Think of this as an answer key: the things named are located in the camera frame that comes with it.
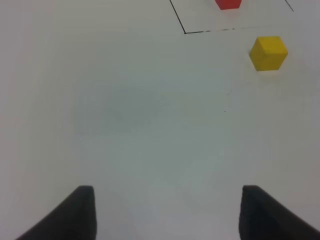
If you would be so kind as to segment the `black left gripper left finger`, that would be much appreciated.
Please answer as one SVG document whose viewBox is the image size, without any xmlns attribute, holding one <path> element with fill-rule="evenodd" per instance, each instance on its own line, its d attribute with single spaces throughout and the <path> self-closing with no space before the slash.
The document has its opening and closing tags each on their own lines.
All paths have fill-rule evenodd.
<svg viewBox="0 0 320 240">
<path fill-rule="evenodd" d="M 95 240 L 96 237 L 95 190 L 82 185 L 18 239 Z"/>
</svg>

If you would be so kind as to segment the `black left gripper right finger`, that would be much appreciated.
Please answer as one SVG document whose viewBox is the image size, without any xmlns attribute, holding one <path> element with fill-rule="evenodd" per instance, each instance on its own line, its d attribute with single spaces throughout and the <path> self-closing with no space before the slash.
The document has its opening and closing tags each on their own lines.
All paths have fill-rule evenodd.
<svg viewBox="0 0 320 240">
<path fill-rule="evenodd" d="M 241 240 L 318 240 L 320 231 L 292 213 L 257 185 L 242 187 Z"/>
</svg>

